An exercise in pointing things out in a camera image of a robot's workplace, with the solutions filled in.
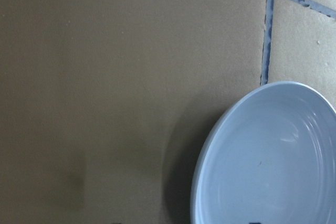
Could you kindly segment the blue ceramic plate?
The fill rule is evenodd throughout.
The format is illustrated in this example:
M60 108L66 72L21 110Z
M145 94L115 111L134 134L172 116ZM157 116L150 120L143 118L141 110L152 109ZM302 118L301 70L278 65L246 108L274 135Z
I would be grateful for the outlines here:
M195 167L191 223L335 223L335 109L292 81L248 93Z

